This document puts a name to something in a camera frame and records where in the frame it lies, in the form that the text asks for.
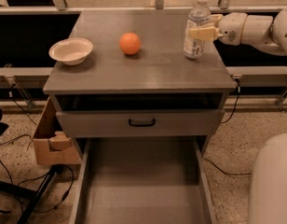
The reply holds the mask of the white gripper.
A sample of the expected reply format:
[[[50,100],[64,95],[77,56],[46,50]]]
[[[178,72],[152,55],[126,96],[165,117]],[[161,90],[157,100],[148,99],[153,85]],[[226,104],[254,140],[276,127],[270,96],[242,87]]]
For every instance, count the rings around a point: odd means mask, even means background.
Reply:
[[[211,14],[211,23],[220,29],[220,37],[219,29],[214,26],[192,28],[189,30],[189,37],[203,41],[214,41],[219,37],[222,43],[237,46],[241,41],[246,18],[246,13],[233,12],[225,16],[223,14]]]

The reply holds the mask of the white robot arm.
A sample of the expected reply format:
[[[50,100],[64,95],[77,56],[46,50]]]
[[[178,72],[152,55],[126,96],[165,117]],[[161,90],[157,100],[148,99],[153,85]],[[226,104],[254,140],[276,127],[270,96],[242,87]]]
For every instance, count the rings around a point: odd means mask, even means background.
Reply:
[[[287,58],[287,8],[278,15],[246,13],[216,14],[210,23],[188,27],[191,38],[220,40],[232,46],[252,46],[264,53]],[[280,85],[287,95],[287,66],[252,67],[247,74],[252,83]],[[258,151],[249,194],[248,224],[287,224],[287,133],[269,138]]]

